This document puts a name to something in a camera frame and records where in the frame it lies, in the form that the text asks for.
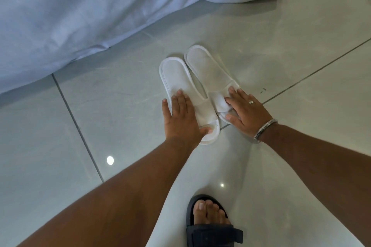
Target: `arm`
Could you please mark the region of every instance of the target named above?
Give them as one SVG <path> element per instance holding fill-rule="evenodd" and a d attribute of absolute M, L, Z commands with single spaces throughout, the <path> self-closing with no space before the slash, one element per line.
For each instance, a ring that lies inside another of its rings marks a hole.
<path fill-rule="evenodd" d="M 229 117 L 253 137 L 271 115 L 252 95 L 230 90 L 225 100 L 241 120 Z M 371 157 L 325 142 L 290 127 L 273 124 L 259 140 L 269 145 L 296 172 L 316 198 L 364 246 L 371 246 Z"/>
<path fill-rule="evenodd" d="M 166 140 L 104 184 L 64 209 L 19 245 L 144 247 L 167 194 L 210 128 L 199 129 L 194 108 L 182 93 L 163 101 Z"/>

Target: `white slipper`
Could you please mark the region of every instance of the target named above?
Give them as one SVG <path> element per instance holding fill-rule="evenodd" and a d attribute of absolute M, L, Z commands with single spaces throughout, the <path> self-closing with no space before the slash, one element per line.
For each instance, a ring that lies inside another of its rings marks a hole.
<path fill-rule="evenodd" d="M 215 113 L 210 99 L 204 98 L 196 89 L 191 74 L 184 63 L 178 57 L 169 57 L 164 59 L 159 67 L 160 77 L 164 83 L 169 104 L 171 106 L 171 97 L 176 95 L 179 89 L 187 94 L 194 105 L 197 123 L 200 128 L 208 126 L 213 132 L 206 135 L 201 140 L 201 145 L 211 144 L 216 141 L 220 133 L 218 117 Z"/>
<path fill-rule="evenodd" d="M 228 88 L 240 86 L 211 56 L 206 48 L 194 45 L 184 54 L 184 60 L 201 82 L 208 98 L 211 99 L 215 111 L 221 120 L 230 122 L 225 118 L 227 114 L 237 116 L 234 109 L 225 102 L 225 97 L 230 97 Z"/>

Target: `hand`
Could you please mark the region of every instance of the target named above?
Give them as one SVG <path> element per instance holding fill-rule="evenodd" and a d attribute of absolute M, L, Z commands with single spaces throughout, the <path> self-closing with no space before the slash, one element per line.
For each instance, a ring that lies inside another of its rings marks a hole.
<path fill-rule="evenodd" d="M 198 146 L 205 135 L 213 132 L 210 127 L 198 127 L 193 104 L 182 90 L 178 90 L 177 95 L 171 98 L 172 116 L 166 99 L 163 99 L 162 109 L 166 140 L 180 141 L 189 147 L 190 151 Z"/>
<path fill-rule="evenodd" d="M 247 95 L 242 89 L 236 92 L 233 87 L 228 91 L 231 97 L 225 98 L 225 101 L 234 108 L 241 119 L 230 114 L 225 118 L 238 130 L 253 138 L 259 129 L 272 119 L 272 116 L 253 95 Z"/>

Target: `tile floor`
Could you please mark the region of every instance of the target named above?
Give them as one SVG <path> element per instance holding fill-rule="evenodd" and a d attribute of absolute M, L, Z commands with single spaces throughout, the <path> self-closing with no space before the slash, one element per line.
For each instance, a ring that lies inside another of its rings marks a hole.
<path fill-rule="evenodd" d="M 370 15 L 370 0 L 201 1 L 1 95 L 0 246 L 16 246 L 163 141 L 158 66 L 195 43 L 281 123 L 370 154 Z M 196 192 L 220 200 L 245 231 L 243 246 L 362 246 L 269 147 L 232 126 L 192 154 L 149 247 L 186 245 Z"/>

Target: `bangle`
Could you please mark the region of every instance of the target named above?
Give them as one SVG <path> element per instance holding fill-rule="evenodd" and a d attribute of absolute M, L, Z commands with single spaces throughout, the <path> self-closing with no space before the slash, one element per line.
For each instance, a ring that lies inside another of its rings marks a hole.
<path fill-rule="evenodd" d="M 259 138 L 259 136 L 266 130 L 266 128 L 268 128 L 269 126 L 271 126 L 273 123 L 276 123 L 278 122 L 277 119 L 273 118 L 272 120 L 269 120 L 267 123 L 265 123 L 260 129 L 259 131 L 255 134 L 254 136 L 254 140 L 257 140 Z"/>

